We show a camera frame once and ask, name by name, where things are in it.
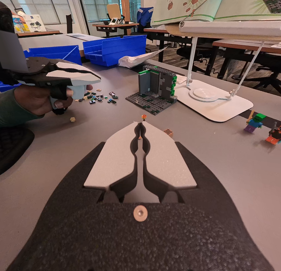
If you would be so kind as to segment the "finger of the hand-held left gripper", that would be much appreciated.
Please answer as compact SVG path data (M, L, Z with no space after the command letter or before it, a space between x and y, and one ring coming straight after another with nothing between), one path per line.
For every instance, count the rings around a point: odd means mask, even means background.
M99 75L94 74L90 70L79 70L78 72L66 72L64 70L56 70L47 73L47 78L59 77L71 80L72 86L90 85L101 82Z
M57 66L58 70L63 70L65 72L90 73L92 75L95 75L95 73L93 71L91 71L90 69L88 69L82 65L75 64L75 63L57 62L55 65Z

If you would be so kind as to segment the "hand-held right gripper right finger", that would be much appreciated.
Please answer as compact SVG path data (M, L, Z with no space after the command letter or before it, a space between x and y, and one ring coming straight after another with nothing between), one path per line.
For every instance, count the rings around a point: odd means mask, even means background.
M168 192L175 192L182 201L179 192L194 189L197 183L191 174L175 141L163 131L149 124L140 124L143 139L143 182L145 188L156 195L160 202Z

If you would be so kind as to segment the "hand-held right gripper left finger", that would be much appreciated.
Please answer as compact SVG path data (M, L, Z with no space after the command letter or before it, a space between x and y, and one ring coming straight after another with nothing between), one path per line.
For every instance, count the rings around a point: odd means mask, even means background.
M115 193L120 203L137 185L139 123L133 122L105 142L86 181L86 189Z

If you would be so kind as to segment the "pile of small toy bricks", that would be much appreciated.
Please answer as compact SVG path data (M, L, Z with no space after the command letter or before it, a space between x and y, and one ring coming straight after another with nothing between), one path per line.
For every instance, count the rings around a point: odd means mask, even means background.
M83 97L80 99L75 99L75 102L82 102L82 101L88 101L90 105L95 104L96 102L103 102L104 100L107 101L107 103L116 104L117 99L119 99L119 96L116 95L115 92L109 92L109 96L104 94L97 94L93 91L86 90Z

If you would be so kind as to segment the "person's left forearm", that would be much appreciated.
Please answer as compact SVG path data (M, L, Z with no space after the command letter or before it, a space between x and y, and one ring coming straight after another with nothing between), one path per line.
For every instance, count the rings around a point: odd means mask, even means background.
M43 118L37 116L21 107L14 97L11 89L0 94L0 125L1 127L12 127L22 125L28 121Z

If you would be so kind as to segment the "grey desk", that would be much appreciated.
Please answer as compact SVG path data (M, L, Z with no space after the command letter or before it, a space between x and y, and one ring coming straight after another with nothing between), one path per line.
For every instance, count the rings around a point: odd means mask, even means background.
M65 175L100 142L132 122L171 129L220 180L258 248L280 270L280 144L264 140L263 126L251 136L246 119L217 123L177 102L154 116L125 97L137 92L138 75L124 67L84 64L102 78L93 85L119 96L117 104L74 102L64 115L52 112L27 124L35 139L19 161L1 175L1 270L29 239L44 206Z

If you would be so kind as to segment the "wooden-top office desk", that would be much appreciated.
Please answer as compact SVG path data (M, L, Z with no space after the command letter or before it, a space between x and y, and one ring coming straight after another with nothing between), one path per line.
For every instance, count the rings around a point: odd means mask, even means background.
M144 29L144 32L146 33L152 33L153 34L153 40L160 41L159 43L159 49L164 48L164 42L174 42L178 44L191 44L192 38L188 37L181 37L181 36L174 36L168 33L165 29L156 29L156 28L146 28Z
M118 35L119 37L124 37L124 36L130 36L131 35L131 29L133 28L135 32L135 27L137 27L139 23L125 23L125 24L112 24L112 25L105 25L103 23L100 24L92 24L93 27L96 27L96 30L98 32L103 32L106 34L105 38L110 38L110 33L116 33L118 29L121 29L124 31L124 34Z
M271 54L281 54L280 48L272 47L273 45L279 43L266 41L260 52L266 52ZM261 41L252 41L252 40L229 40L222 39L213 42L213 46L223 47L223 48L235 48L235 49L245 49L250 51L257 51L261 46Z

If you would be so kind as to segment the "person's left hand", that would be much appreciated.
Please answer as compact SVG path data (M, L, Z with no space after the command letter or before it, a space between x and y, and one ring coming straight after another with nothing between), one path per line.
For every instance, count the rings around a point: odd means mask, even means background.
M41 116L51 112L53 107L57 110L68 108L73 102L73 90L66 89L67 100L57 99L53 104L50 100L51 89L37 86L21 85L14 90L17 103L34 115Z

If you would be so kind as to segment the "blue plastic bin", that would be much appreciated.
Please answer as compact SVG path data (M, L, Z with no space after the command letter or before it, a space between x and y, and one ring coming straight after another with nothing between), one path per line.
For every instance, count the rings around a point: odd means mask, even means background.
M102 50L102 42L105 41L105 38L101 38L98 40L92 40L92 41L84 41L83 42L83 50L84 55L87 60L89 60L90 54L97 54L97 51Z
M135 57L146 52L146 35L110 38L102 42L102 58L106 66L117 65L124 56Z
M51 80L41 83L47 73L56 70L51 60L68 61L82 65L82 59L77 45L29 48L23 51L20 44L6 47L1 45L1 92L11 90L20 85L19 81L39 87L57 85Z

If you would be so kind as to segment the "white printed carton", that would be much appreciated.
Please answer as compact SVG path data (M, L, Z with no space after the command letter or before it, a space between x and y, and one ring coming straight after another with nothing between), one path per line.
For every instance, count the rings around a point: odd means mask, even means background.
M26 15L23 14L24 25L26 25L30 32L46 32L44 23L38 14Z

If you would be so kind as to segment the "white crumpled paper bag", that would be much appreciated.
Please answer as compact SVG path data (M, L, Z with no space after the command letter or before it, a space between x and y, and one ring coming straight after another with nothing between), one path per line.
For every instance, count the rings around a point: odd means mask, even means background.
M138 66L145 62L146 60L149 60L150 58L158 55L159 53L163 52L166 48L163 48L161 50L150 52L148 54L142 54L138 56L124 56L118 60L118 66L120 67L126 67L126 68L133 68L135 66Z

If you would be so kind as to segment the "grey toy brick building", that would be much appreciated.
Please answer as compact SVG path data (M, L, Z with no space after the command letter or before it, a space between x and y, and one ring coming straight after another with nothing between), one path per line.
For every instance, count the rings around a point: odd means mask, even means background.
M157 115L177 102L177 74L158 66L144 65L138 73L139 91L125 99L144 111Z

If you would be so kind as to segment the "white book stand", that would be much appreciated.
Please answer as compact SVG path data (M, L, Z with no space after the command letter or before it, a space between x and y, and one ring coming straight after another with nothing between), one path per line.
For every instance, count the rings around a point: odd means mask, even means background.
M181 21L166 24L168 33L177 36L192 37L191 55L188 65L186 85L180 84L175 89L178 100L187 107L214 122L226 122L253 107L253 103L237 96L248 71L256 60L265 41L279 41L281 36L280 21L234 21L201 22ZM201 80L192 79L192 66L198 37L229 38L235 40L261 41L261 46L254 55L242 80L231 93L212 86Z

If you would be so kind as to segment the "blue jacket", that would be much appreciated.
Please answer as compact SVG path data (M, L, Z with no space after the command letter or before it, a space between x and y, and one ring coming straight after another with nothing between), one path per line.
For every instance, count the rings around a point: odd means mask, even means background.
M140 7L137 11L137 23L145 27L151 22L154 7Z

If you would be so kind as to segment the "zombie figure holding tan sword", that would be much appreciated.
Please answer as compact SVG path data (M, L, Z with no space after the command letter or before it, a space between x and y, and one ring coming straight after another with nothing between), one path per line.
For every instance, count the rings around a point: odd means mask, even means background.
M254 131L257 128L262 128L262 121L267 117L266 115L262 113L258 113L254 115L254 110L251 111L248 120L246 121L246 127L244 128L244 131L248 133L254 133Z

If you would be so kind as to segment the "orange toy figure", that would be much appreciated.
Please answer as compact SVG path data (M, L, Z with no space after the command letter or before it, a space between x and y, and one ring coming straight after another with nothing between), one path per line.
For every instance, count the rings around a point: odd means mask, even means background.
M272 145L281 143L281 126L277 127L277 122L274 122L272 129L269 131L269 136L265 141Z

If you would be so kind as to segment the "pale green instruction booklet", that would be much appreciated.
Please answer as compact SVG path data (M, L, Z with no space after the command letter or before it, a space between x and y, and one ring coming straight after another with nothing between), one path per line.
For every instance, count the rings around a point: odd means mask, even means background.
M181 21L280 21L281 0L156 0L151 26Z

